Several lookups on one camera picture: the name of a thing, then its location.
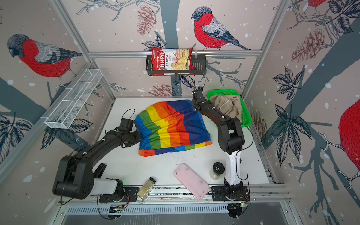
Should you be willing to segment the black remote-like object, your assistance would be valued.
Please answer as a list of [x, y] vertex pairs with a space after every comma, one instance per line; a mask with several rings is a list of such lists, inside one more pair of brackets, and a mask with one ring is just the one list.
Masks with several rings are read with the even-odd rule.
[[106, 169], [107, 165], [106, 164], [100, 164], [97, 169], [95, 170], [95, 172], [93, 173], [93, 177], [94, 179], [101, 179], [105, 169]]

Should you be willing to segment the spice jar black lid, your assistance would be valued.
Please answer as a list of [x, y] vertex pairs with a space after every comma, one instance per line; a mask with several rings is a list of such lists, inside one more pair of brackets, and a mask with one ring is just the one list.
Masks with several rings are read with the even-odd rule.
[[150, 194], [150, 192], [153, 190], [154, 185], [156, 183], [156, 180], [152, 177], [150, 177], [143, 186], [139, 189], [137, 196], [140, 198], [142, 202], [145, 201], [147, 196]]

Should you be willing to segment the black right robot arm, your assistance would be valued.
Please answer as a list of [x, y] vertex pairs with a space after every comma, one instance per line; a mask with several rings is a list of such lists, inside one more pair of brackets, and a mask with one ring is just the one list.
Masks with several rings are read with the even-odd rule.
[[241, 182], [239, 175], [239, 156], [245, 144], [241, 122], [231, 118], [217, 109], [213, 103], [203, 96], [203, 88], [192, 91], [192, 107], [208, 117], [217, 126], [218, 144], [222, 151], [228, 154], [225, 164], [225, 179], [229, 185]]

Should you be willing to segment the black wall basket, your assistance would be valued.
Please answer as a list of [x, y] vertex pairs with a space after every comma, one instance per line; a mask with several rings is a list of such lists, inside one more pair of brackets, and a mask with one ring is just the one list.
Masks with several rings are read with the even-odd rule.
[[155, 76], [161, 74], [162, 76], [184, 76], [184, 75], [204, 75], [206, 73], [206, 55], [197, 54], [191, 56], [191, 62], [193, 65], [192, 70], [154, 70], [152, 63], [152, 56], [147, 55], [145, 69], [149, 76]]

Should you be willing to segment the rainbow striped shorts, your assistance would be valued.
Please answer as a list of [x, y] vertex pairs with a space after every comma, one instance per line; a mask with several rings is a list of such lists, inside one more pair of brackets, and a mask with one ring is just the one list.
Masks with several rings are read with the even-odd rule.
[[202, 115], [187, 99], [155, 103], [140, 112], [135, 122], [142, 138], [138, 151], [142, 157], [212, 145]]

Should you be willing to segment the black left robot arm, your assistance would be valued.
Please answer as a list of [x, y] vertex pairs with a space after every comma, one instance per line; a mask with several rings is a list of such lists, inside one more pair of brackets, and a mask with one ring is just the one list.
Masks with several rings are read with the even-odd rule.
[[94, 187], [93, 167], [110, 151], [121, 146], [131, 147], [141, 141], [138, 130], [127, 132], [119, 127], [106, 135], [84, 153], [64, 156], [58, 166], [52, 192], [56, 196], [83, 200]]

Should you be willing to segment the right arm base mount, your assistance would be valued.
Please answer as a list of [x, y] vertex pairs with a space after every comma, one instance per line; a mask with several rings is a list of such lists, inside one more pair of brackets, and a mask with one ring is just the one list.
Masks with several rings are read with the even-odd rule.
[[212, 186], [210, 193], [212, 200], [215, 202], [221, 201], [250, 201], [250, 193], [248, 187], [241, 181], [237, 185], [225, 184], [224, 186]]

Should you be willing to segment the beige shorts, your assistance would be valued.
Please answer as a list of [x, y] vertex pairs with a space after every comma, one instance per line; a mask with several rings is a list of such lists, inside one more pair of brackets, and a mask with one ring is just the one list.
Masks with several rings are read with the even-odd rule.
[[242, 104], [239, 95], [214, 95], [210, 101], [223, 114], [242, 122]]

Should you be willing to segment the pink rectangular case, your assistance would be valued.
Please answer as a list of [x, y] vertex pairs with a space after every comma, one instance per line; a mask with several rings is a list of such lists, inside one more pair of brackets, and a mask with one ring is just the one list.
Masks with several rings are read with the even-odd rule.
[[186, 164], [180, 164], [174, 171], [174, 176], [198, 200], [203, 200], [209, 191], [209, 184], [207, 184]]

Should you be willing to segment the red Chuba chips bag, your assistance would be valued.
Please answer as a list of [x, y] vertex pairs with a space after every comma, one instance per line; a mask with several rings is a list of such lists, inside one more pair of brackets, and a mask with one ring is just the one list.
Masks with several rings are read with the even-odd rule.
[[156, 71], [153, 76], [174, 75], [168, 71], [172, 70], [193, 70], [191, 61], [193, 48], [188, 49], [168, 49], [152, 48], [151, 63], [152, 71]]

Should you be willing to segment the green plastic basket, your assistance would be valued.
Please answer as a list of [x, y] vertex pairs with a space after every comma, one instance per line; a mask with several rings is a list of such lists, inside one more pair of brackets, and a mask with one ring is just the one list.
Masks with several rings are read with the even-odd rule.
[[[214, 95], [239, 95], [240, 96], [240, 94], [233, 89], [212, 90], [207, 93], [208, 100], [210, 100], [210, 97], [214, 96]], [[250, 113], [248, 112], [248, 109], [245, 106], [245, 103], [242, 100], [242, 98], [241, 98], [241, 105], [242, 105], [242, 115], [241, 115], [242, 126], [249, 127], [252, 124], [252, 118], [251, 118]]]

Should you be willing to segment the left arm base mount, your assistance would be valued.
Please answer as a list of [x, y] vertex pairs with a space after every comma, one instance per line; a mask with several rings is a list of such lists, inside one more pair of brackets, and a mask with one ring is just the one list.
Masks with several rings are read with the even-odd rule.
[[115, 191], [111, 195], [101, 195], [100, 203], [135, 203], [138, 198], [139, 187], [123, 187], [123, 191], [119, 194]]

